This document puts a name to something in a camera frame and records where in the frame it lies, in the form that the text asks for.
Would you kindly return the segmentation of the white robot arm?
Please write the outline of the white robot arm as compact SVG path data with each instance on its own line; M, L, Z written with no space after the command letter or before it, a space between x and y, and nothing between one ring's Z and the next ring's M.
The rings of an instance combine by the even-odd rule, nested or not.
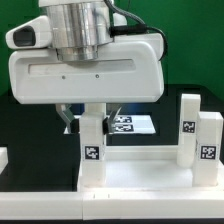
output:
M164 33L111 0L39 0L45 14L6 34L22 104L54 104L68 131L76 103L155 102L164 91Z

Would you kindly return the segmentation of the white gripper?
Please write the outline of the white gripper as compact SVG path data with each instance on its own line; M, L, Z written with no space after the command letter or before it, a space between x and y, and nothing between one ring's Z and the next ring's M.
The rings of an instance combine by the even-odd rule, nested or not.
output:
M70 104L157 101L164 91L163 48L159 34L145 34L116 37L92 61L61 62L53 49L16 51L9 58L12 92L22 104L56 104L68 133L76 134L79 120ZM121 108L103 120L104 135L115 132Z

